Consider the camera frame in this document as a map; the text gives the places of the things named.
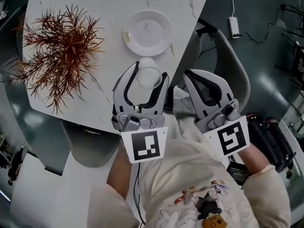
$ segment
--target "marble table top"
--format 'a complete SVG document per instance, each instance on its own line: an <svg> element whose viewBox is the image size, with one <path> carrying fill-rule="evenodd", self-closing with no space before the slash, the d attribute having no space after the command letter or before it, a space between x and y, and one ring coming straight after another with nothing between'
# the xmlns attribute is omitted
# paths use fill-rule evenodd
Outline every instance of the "marble table top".
<svg viewBox="0 0 304 228"><path fill-rule="evenodd" d="M172 79L178 67L187 43L191 37L206 0L29 0L26 12L28 23L41 17L41 12L48 8L55 11L65 11L65 5L78 5L88 11L88 15L101 18L97 24L104 28L97 32L97 36L105 38L101 50L105 53L97 54L99 65L94 74L87 74L81 94L74 92L74 98L65 100L61 112L53 112L47 107L50 102L44 99L47 90L39 92L39 98L28 98L33 109L70 121L76 124L115 133L111 123L113 109L112 89L122 73L141 56L134 54L124 43L123 28L126 21L135 13L142 10L156 10L163 13L173 25L172 44L165 52L153 57L159 69L167 72ZM32 51L23 48L23 56L29 59ZM150 92L141 89L136 83L132 84L129 98L134 104L146 103Z"/></svg>

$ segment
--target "power strip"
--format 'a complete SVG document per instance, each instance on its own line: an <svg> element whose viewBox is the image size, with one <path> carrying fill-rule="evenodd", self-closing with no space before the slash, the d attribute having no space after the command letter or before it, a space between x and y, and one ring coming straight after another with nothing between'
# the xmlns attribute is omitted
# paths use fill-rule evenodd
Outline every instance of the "power strip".
<svg viewBox="0 0 304 228"><path fill-rule="evenodd" d="M238 19L236 17L229 17L231 36L239 34L237 22L238 22Z"/></svg>

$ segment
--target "dried plant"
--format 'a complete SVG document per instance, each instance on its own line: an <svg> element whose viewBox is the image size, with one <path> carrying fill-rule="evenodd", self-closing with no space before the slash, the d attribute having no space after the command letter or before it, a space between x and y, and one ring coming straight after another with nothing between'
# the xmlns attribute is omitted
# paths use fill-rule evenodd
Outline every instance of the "dried plant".
<svg viewBox="0 0 304 228"><path fill-rule="evenodd" d="M48 107L53 106L58 113L60 105L66 96L72 96L72 91L80 92L84 75L90 72L95 65L90 64L94 52L104 41L97 38L94 19L79 10L78 6L55 15L54 10L48 9L42 18L36 19L31 28L25 21L23 29L24 46L32 46L33 55L30 60L20 62L23 66L21 73L10 79L24 82L28 89L33 89L32 95L44 88L49 91L47 100L51 101Z"/></svg>

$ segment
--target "sleeve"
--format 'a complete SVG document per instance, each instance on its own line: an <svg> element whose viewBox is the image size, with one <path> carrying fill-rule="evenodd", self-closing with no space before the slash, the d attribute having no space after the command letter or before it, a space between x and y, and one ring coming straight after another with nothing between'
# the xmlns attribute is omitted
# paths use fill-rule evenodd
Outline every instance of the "sleeve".
<svg viewBox="0 0 304 228"><path fill-rule="evenodd" d="M249 177L243 185L243 190L262 227L290 227L289 197L273 165L268 165L261 172Z"/></svg>
<svg viewBox="0 0 304 228"><path fill-rule="evenodd" d="M139 221L123 197L111 186L93 185L89 203L88 228L138 228Z"/></svg>

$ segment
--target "white plate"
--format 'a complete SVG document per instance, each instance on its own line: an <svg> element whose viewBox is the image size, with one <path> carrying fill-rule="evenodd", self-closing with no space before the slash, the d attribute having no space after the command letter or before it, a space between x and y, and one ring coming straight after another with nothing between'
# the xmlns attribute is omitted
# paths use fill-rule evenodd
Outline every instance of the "white plate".
<svg viewBox="0 0 304 228"><path fill-rule="evenodd" d="M173 27L162 13L146 10L134 14L123 31L128 48L144 57L156 56L171 44Z"/></svg>

